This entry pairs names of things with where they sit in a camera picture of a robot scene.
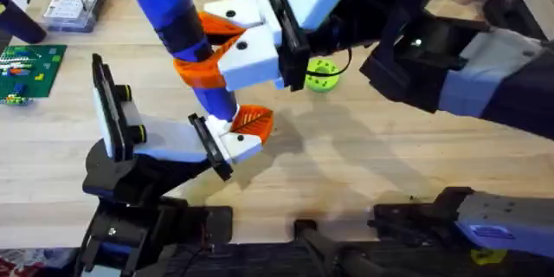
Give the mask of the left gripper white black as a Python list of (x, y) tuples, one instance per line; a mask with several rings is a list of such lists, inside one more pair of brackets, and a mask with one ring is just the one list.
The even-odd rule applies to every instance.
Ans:
[(229, 160), (238, 164), (263, 149), (274, 126), (274, 112), (257, 105), (238, 105), (230, 121), (193, 113), (183, 123), (140, 114), (127, 103), (120, 117), (132, 120), (131, 126), (121, 126), (108, 108), (99, 106), (96, 113), (102, 139), (87, 154), (82, 189), (131, 206), (154, 203), (209, 169), (230, 179), (233, 169), (211, 134), (221, 137)]

